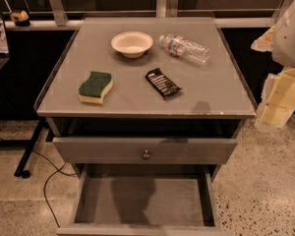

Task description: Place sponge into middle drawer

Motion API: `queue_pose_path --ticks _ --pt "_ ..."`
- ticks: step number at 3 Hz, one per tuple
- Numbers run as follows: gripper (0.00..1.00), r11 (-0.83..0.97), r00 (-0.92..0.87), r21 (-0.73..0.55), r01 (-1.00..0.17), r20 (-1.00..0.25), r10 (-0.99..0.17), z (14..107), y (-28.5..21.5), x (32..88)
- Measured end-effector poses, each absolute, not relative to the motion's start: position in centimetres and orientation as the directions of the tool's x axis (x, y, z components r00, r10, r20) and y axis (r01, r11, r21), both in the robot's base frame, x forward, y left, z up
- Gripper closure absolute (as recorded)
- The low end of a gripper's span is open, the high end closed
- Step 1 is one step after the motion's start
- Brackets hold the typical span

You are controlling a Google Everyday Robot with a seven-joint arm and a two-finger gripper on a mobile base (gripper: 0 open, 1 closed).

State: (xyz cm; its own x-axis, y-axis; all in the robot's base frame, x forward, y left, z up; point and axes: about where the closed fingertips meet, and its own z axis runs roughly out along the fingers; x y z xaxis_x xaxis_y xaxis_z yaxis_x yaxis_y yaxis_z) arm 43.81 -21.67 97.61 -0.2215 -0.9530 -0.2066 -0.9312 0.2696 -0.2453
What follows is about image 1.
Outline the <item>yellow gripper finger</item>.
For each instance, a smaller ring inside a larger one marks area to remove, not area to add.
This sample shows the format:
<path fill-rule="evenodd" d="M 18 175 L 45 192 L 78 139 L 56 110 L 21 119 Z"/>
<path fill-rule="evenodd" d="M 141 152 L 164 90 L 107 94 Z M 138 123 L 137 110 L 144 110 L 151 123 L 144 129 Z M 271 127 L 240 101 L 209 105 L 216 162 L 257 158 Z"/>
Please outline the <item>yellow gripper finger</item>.
<path fill-rule="evenodd" d="M 256 125 L 283 127 L 295 111 L 295 68 L 284 67 L 265 79 L 262 102 L 258 106 Z"/>
<path fill-rule="evenodd" d="M 272 51 L 272 36 L 274 32 L 274 26 L 269 28 L 263 35 L 257 38 L 251 45 L 251 48 L 260 52 Z"/>

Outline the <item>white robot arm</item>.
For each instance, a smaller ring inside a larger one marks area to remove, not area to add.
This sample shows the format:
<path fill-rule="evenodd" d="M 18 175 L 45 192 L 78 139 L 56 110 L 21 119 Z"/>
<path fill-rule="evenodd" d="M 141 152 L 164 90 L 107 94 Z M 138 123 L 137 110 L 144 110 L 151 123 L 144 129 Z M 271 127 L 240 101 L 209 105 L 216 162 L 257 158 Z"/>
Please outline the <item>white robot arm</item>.
<path fill-rule="evenodd" d="M 251 48 L 269 51 L 272 60 L 283 66 L 278 75 L 267 76 L 256 120 L 259 128 L 281 128 L 295 111 L 295 0 Z"/>

